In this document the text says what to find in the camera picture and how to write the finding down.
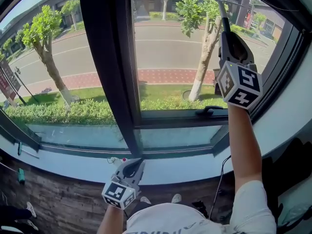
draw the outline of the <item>road marking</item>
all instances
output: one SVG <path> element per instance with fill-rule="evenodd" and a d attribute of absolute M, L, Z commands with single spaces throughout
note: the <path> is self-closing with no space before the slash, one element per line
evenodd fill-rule
<path fill-rule="evenodd" d="M 73 50 L 77 50 L 77 49 L 82 49 L 82 48 L 87 48 L 87 47 L 89 47 L 89 45 L 83 46 L 83 47 L 79 47 L 79 48 L 76 48 L 76 49 L 70 49 L 70 50 L 66 50 L 66 51 L 63 51 L 63 52 L 59 52 L 59 53 L 54 54 L 53 56 L 57 56 L 57 55 L 59 55 L 59 54 L 63 54 L 63 53 L 69 52 L 69 51 L 73 51 Z M 19 69 L 22 69 L 22 68 L 24 68 L 24 67 L 27 67 L 27 66 L 29 66 L 29 65 L 31 65 L 31 64 L 34 64 L 34 63 L 38 62 L 38 61 L 40 61 L 40 60 L 33 61 L 33 62 L 31 62 L 31 63 L 29 63 L 29 64 L 27 64 L 27 65 L 25 65 L 25 66 L 22 66 L 22 67 L 19 68 Z"/>
<path fill-rule="evenodd" d="M 190 42 L 190 43 L 201 43 L 200 41 L 184 41 L 184 40 L 166 40 L 166 39 L 145 39 L 145 40 L 136 40 L 136 41 L 180 41 L 180 42 Z"/>

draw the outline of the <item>wooden floor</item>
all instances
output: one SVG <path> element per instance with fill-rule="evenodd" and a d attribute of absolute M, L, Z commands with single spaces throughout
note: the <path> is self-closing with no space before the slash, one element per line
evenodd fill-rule
<path fill-rule="evenodd" d="M 0 189 L 7 196 L 9 205 L 25 208 L 27 201 L 33 204 L 37 213 L 37 219 L 33 222 L 39 227 L 40 233 L 96 233 L 107 207 L 101 196 L 104 184 L 48 173 L 12 160 L 3 152 L 0 156 L 3 158 L 2 163 L 9 167 L 24 169 L 26 183 L 20 185 L 17 174 L 0 166 Z M 213 178 L 173 185 L 141 186 L 141 196 L 148 197 L 153 204 L 159 204 L 170 202 L 174 194 L 180 193 L 183 201 L 191 203 L 202 200 L 209 212 L 218 183 L 219 178 Z M 214 208 L 213 219 L 216 222 L 221 222 L 219 218 L 232 209 L 233 173 L 223 177 L 221 188 L 224 193 L 219 196 Z M 127 214 L 135 205 L 136 202 L 127 208 Z"/>

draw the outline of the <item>window glass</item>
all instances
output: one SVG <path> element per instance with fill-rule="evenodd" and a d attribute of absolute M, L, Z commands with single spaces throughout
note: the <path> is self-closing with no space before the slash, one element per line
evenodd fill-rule
<path fill-rule="evenodd" d="M 127 148 L 98 78 L 79 0 L 21 0 L 0 22 L 0 46 L 0 101 L 17 125 L 46 143 Z"/>
<path fill-rule="evenodd" d="M 215 136 L 221 126 L 141 129 L 140 135 L 144 149 L 156 148 L 191 148 L 210 146 L 211 138 Z"/>
<path fill-rule="evenodd" d="M 246 42 L 262 74 L 279 40 L 285 19 L 260 0 L 228 0 L 226 9 L 232 31 Z M 205 40 L 206 12 L 214 28 L 218 5 L 212 0 L 194 0 L 186 21 L 183 0 L 133 0 L 136 67 L 142 110 L 227 107 L 215 77 L 219 73 L 218 37 L 215 45 Z M 205 52 L 211 46 L 211 56 Z"/>

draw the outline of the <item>road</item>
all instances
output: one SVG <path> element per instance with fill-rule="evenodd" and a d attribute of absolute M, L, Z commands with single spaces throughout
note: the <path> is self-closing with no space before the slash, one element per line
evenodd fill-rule
<path fill-rule="evenodd" d="M 190 38 L 182 34 L 180 27 L 136 26 L 136 62 L 138 69 L 196 69 L 201 54 L 203 31 L 194 31 Z M 254 53 L 261 73 L 268 62 L 274 45 L 265 47 L 246 41 Z M 209 69 L 218 68 L 218 45 L 213 51 Z M 85 34 L 53 43 L 53 56 L 60 75 L 70 76 L 96 71 Z M 10 64 L 21 70 L 25 84 L 51 79 L 36 52 Z"/>

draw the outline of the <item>red brick sidewalk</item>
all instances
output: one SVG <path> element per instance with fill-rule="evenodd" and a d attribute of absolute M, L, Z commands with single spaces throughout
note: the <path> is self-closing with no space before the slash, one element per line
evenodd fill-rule
<path fill-rule="evenodd" d="M 196 75 L 196 70 L 189 69 L 141 69 L 138 70 L 139 82 L 147 84 L 192 84 Z M 97 72 L 72 75 L 62 77 L 68 89 L 81 89 L 91 87 L 101 87 Z M 214 73 L 208 70 L 204 79 L 204 84 L 212 84 Z M 27 85 L 33 94 L 46 94 L 57 91 L 55 83 L 50 80 L 39 81 Z M 24 87 L 19 93 L 22 97 L 29 96 Z"/>

